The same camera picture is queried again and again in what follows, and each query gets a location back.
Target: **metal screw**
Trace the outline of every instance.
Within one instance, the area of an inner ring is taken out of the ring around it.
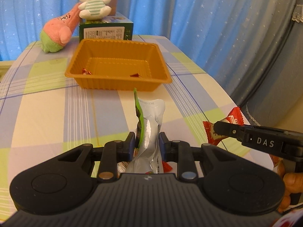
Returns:
[[[102,173],[99,173],[99,177],[101,179],[104,179],[104,180],[111,179],[113,176],[114,176],[114,174],[111,173],[111,172],[102,172]]]
[[[192,180],[194,178],[196,178],[197,174],[194,172],[184,172],[182,173],[181,177],[183,177],[184,179],[187,180]]]

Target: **orange plastic tray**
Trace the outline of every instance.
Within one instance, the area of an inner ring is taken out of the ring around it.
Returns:
[[[65,76],[86,89],[153,91],[172,82],[157,44],[128,40],[82,40]]]

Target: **plush toy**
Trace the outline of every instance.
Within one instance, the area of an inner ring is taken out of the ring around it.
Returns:
[[[111,7],[106,6],[111,0],[79,0],[82,4],[79,5],[81,10],[79,16],[82,19],[94,20],[102,19],[108,16],[112,11]]]
[[[41,47],[44,52],[57,52],[69,42],[80,22],[79,4],[77,3],[65,15],[53,18],[44,25],[40,33]]]

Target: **pink plush toy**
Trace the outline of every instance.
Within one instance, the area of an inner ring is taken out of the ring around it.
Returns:
[[[80,4],[77,3],[65,15],[53,18],[44,25],[40,33],[44,52],[57,52],[70,41],[76,26],[80,22],[80,9],[78,9]]]

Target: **box label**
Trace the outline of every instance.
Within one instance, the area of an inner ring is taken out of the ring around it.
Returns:
[[[123,26],[84,28],[84,39],[124,39]]]

